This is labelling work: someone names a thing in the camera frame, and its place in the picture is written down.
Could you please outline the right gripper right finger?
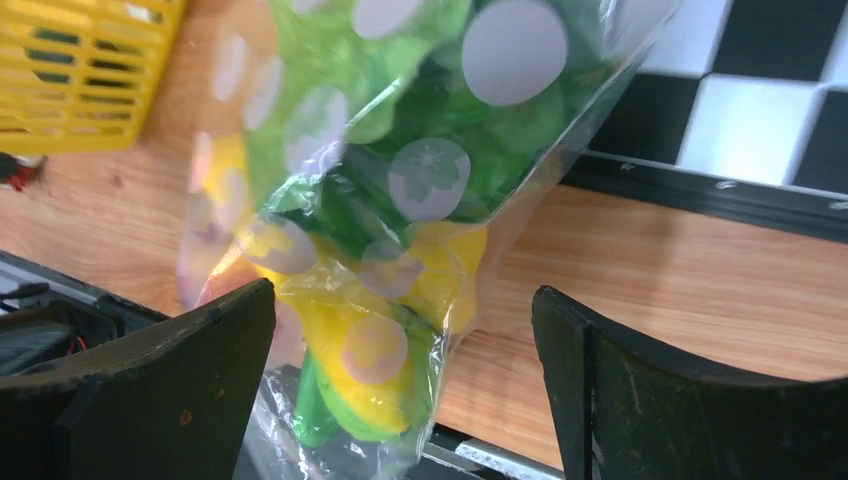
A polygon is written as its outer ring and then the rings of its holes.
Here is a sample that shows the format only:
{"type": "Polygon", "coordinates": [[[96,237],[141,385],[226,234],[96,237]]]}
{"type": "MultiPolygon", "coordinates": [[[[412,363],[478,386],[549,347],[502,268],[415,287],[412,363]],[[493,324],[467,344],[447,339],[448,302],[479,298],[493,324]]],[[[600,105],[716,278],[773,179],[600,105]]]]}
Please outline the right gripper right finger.
{"type": "Polygon", "coordinates": [[[569,479],[843,479],[847,381],[720,363],[550,286],[532,300],[569,479]]]}

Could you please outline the yellow bell pepper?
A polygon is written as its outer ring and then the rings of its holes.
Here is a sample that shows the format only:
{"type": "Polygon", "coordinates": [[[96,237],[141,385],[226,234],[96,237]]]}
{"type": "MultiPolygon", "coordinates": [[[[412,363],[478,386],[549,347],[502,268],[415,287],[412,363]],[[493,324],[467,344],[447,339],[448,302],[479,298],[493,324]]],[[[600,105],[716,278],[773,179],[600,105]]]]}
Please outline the yellow bell pepper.
{"type": "Polygon", "coordinates": [[[358,440],[421,429],[438,393],[443,350],[476,317],[488,236],[485,226],[429,222],[397,256],[372,245],[346,265],[315,243],[296,268],[257,266],[277,299],[270,365],[298,346],[302,368],[309,352],[338,431],[358,440]]]}

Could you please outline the yellow plastic basket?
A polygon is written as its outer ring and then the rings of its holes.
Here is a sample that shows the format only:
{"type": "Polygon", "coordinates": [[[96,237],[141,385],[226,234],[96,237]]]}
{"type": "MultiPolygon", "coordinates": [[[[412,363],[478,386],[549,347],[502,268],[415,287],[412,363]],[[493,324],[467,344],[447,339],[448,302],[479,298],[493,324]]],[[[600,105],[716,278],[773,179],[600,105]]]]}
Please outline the yellow plastic basket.
{"type": "Polygon", "coordinates": [[[186,9],[184,1],[3,0],[2,151],[132,147],[186,9]]]}

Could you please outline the green lettuce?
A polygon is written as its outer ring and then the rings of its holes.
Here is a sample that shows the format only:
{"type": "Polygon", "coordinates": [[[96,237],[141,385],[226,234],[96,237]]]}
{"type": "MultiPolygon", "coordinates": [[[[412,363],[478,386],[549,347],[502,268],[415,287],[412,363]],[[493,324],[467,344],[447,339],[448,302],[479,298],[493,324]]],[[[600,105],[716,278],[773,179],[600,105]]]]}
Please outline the green lettuce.
{"type": "Polygon", "coordinates": [[[606,1],[274,1],[245,115],[259,212],[358,259],[490,220],[616,67],[606,1]]]}

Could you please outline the clear zip top bag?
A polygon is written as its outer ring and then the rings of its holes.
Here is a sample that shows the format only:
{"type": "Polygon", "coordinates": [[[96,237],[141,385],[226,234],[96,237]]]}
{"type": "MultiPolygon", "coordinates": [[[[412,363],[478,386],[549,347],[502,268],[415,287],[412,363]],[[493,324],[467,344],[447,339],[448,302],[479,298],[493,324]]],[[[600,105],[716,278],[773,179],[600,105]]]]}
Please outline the clear zip top bag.
{"type": "Polygon", "coordinates": [[[176,277],[259,278],[261,479],[406,479],[496,263],[675,1],[229,1],[176,277]]]}

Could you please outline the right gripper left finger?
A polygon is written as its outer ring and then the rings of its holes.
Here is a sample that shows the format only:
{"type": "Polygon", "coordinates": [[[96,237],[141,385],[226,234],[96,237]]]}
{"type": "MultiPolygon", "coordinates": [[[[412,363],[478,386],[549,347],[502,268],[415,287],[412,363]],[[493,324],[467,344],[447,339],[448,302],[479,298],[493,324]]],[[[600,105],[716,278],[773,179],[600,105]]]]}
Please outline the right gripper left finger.
{"type": "Polygon", "coordinates": [[[275,329],[259,279],[1,376],[5,479],[229,479],[275,329]]]}

